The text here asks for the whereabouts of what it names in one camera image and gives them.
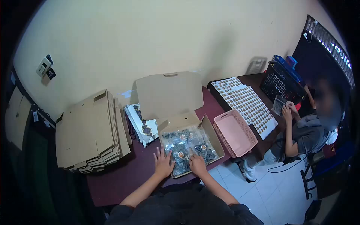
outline black label on wall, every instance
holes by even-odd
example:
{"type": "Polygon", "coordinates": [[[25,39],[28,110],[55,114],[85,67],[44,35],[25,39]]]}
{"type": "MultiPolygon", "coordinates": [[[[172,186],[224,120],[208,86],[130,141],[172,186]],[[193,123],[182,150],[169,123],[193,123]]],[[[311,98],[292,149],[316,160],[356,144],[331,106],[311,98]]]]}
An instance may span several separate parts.
{"type": "Polygon", "coordinates": [[[54,70],[53,70],[52,68],[50,68],[50,69],[46,72],[46,74],[48,75],[48,77],[50,78],[50,80],[56,76],[56,73],[54,72],[54,70]]]}

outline dark wooden table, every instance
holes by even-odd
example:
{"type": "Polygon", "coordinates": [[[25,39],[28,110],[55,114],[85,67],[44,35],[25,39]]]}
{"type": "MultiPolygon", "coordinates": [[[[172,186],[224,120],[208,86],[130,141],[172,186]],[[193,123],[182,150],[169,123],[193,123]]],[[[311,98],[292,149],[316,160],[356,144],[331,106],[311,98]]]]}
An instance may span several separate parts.
{"type": "MultiPolygon", "coordinates": [[[[251,75],[245,75],[245,76],[238,77],[240,79],[241,83],[252,87],[252,89],[259,96],[259,98],[264,102],[266,107],[269,109],[269,111],[272,113],[272,115],[278,122],[278,126],[264,140],[262,140],[259,133],[256,131],[254,125],[252,125],[252,124],[249,125],[252,132],[255,134],[255,136],[257,138],[257,145],[252,149],[252,152],[254,152],[256,154],[258,160],[263,159],[265,152],[270,149],[271,145],[273,144],[273,142],[276,139],[276,136],[281,131],[284,131],[286,128],[285,120],[271,110],[271,108],[273,107],[273,102],[260,89],[261,81],[264,79],[265,76],[266,76],[265,73],[257,73],[257,74],[251,74],[251,75]]],[[[215,89],[215,87],[213,87],[211,82],[214,82],[214,81],[210,81],[207,85],[207,88],[209,89],[210,93],[215,97],[215,99],[221,105],[221,107],[224,109],[224,111],[227,112],[227,111],[231,110],[231,107],[222,98],[222,96],[215,89]]]]}
{"type": "MultiPolygon", "coordinates": [[[[199,119],[207,114],[213,123],[214,118],[225,111],[205,87],[203,87],[203,97],[204,106],[195,112],[199,119]]],[[[211,170],[230,158],[230,154],[223,143],[222,146],[225,156],[208,165],[207,170],[211,170]]],[[[155,171],[153,152],[156,151],[156,147],[160,147],[159,139],[150,143],[146,148],[141,143],[134,141],[130,147],[130,154],[121,158],[117,163],[105,167],[104,171],[88,174],[86,176],[87,184],[95,206],[120,204],[122,200],[142,185],[155,171]]],[[[193,178],[195,178],[193,173],[177,179],[169,177],[161,185],[185,183],[193,178]]]]}

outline window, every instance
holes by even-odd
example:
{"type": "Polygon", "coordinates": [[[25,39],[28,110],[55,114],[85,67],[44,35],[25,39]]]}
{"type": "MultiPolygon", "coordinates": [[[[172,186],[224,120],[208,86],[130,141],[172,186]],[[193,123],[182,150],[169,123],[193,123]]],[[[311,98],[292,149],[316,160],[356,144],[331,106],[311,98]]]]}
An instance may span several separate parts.
{"type": "Polygon", "coordinates": [[[326,48],[343,70],[350,86],[354,87],[355,83],[350,58],[337,40],[318,21],[309,15],[307,15],[304,30],[312,36],[311,38],[315,38],[326,48]]]}

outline hand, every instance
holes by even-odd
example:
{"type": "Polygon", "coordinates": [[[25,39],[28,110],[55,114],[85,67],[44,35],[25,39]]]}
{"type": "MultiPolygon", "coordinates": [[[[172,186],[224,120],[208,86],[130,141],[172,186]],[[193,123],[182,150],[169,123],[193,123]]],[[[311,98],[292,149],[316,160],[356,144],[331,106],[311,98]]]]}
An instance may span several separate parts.
{"type": "Polygon", "coordinates": [[[202,177],[207,174],[204,158],[196,154],[190,157],[190,169],[198,177],[202,177]]]}
{"type": "Polygon", "coordinates": [[[289,109],[289,107],[287,105],[283,106],[282,112],[283,112],[283,116],[285,118],[286,123],[291,123],[291,121],[292,121],[291,110],[289,109]]]}
{"type": "Polygon", "coordinates": [[[305,85],[304,89],[305,89],[306,93],[310,93],[310,90],[309,90],[309,87],[307,86],[307,84],[305,85]]]}
{"type": "Polygon", "coordinates": [[[296,107],[295,107],[295,105],[294,105],[293,102],[287,101],[287,102],[286,102],[286,105],[289,107],[289,109],[290,109],[292,112],[297,113],[296,107]]]}
{"type": "Polygon", "coordinates": [[[171,171],[174,169],[175,161],[173,161],[170,165],[170,158],[171,158],[171,150],[165,156],[164,147],[161,146],[161,151],[159,151],[159,147],[157,149],[157,156],[154,154],[155,159],[155,174],[159,175],[161,178],[166,178],[171,171]]]}

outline white tile floor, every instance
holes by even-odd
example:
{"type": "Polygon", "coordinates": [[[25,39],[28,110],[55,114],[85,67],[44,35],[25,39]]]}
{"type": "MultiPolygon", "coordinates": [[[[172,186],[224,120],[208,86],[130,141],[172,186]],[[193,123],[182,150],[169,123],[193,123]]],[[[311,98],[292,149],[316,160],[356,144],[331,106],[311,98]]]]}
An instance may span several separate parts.
{"type": "MultiPolygon", "coordinates": [[[[271,170],[285,170],[294,163],[271,170]]],[[[313,200],[317,200],[316,189],[313,198],[306,200],[300,170],[305,171],[305,161],[281,173],[269,173],[267,170],[282,165],[277,163],[257,167],[257,181],[247,183],[235,163],[225,162],[209,171],[212,177],[228,190],[241,204],[249,207],[265,225],[303,224],[305,212],[313,200]]]]}

